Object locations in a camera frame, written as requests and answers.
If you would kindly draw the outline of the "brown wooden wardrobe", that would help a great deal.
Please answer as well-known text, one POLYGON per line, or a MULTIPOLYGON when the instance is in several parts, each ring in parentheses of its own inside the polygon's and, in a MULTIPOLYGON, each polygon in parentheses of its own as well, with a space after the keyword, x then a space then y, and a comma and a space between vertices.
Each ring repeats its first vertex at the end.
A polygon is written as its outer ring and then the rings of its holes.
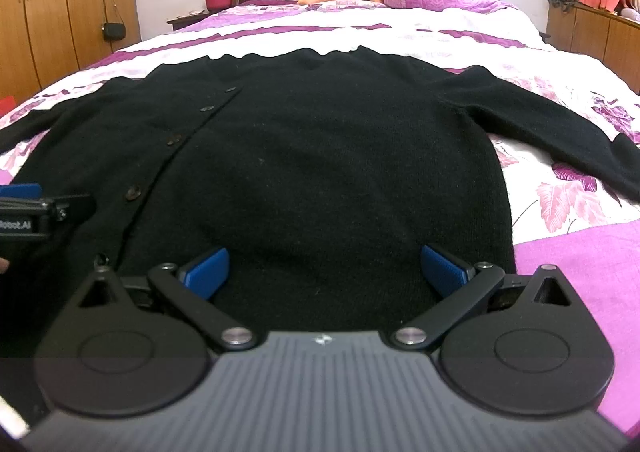
POLYGON ((136 0, 1 0, 1 95, 23 103, 139 40, 136 0), (104 22, 126 38, 105 41, 104 22))

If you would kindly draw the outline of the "red object on floor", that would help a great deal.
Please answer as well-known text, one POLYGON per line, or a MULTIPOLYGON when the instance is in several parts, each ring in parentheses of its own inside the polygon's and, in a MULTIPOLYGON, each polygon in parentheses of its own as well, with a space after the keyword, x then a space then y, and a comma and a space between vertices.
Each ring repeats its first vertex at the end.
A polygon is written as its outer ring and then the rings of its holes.
POLYGON ((0 100, 0 116, 9 114, 15 107, 16 103, 13 96, 2 97, 0 100))

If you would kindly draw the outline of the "dark wooden nightstand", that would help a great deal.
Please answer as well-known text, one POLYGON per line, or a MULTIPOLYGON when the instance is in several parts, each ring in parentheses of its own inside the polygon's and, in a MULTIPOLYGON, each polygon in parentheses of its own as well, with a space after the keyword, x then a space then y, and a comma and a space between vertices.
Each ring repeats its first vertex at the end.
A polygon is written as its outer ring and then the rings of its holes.
POLYGON ((190 27, 202 20, 206 19, 210 15, 209 11, 201 11, 195 14, 189 14, 185 16, 179 16, 168 20, 166 24, 171 27, 172 30, 177 31, 186 27, 190 27))

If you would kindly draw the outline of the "purple floral bed quilt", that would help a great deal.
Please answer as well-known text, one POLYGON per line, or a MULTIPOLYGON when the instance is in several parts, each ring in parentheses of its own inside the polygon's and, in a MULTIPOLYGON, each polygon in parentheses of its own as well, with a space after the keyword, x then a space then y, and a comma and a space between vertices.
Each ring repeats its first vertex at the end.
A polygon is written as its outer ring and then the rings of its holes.
MULTIPOLYGON (((298 48, 321 54, 370 48, 459 72, 480 65, 496 77, 554 100, 609 137, 639 136, 639 97, 601 62, 544 43, 525 13, 448 8, 393 10, 362 1, 300 6, 254 1, 123 48, 51 84, 1 119, 99 89, 115 77, 142 78, 163 64, 207 56, 276 56, 298 48)), ((533 270, 557 262, 600 323, 615 373, 600 410, 625 432, 639 425, 639 207, 601 181, 555 164, 537 149, 492 139, 513 219, 516 262, 533 270)))

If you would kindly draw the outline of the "brown wooden cabinet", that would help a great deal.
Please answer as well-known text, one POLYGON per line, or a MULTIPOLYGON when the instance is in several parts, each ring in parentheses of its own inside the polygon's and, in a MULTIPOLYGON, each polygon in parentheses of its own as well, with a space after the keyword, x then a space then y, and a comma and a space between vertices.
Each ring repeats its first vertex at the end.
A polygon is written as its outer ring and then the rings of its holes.
POLYGON ((588 55, 639 93, 639 23, 574 0, 548 0, 546 39, 561 51, 588 55))

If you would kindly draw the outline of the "black knit cardigan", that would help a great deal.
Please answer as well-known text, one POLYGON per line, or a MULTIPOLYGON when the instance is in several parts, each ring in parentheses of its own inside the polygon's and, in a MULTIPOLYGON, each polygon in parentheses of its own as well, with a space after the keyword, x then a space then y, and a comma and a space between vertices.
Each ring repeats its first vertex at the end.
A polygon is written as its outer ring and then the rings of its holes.
POLYGON ((124 274, 231 257, 219 307, 257 328, 392 328, 431 305, 420 250, 515 269, 493 135, 639 196, 639 152, 481 67, 366 48, 203 57, 115 78, 2 134, 43 132, 17 173, 96 212, 5 248, 1 313, 45 328, 93 260, 124 274))

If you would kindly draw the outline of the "small black bag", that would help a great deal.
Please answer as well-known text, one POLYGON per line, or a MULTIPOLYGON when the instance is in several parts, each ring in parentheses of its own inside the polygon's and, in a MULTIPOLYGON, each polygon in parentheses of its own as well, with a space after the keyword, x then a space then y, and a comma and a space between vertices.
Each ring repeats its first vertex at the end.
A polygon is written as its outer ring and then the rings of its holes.
POLYGON ((103 39, 107 42, 119 42, 126 38, 127 29, 123 22, 104 22, 103 39))

